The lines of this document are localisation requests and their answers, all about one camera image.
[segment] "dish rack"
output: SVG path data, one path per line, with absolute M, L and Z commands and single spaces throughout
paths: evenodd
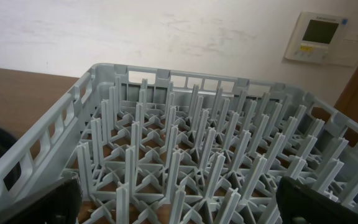
M 100 63 L 0 159 L 0 210 L 75 172 L 91 208 L 79 223 L 280 223 L 283 176 L 358 213 L 350 129 L 284 83 Z

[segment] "digital display screen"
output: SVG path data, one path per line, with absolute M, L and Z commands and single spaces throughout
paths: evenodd
M 310 20 L 303 40 L 329 44 L 338 28 L 338 23 Z

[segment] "yellow button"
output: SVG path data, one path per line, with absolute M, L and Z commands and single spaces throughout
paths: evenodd
M 314 50 L 314 47 L 301 46 L 300 50 L 302 52 L 312 52 Z

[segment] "white wall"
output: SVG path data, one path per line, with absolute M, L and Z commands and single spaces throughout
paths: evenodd
M 347 16 L 358 32 L 358 0 L 0 0 L 0 68 L 169 68 L 292 83 L 333 105 L 355 68 L 283 59 L 301 11 Z

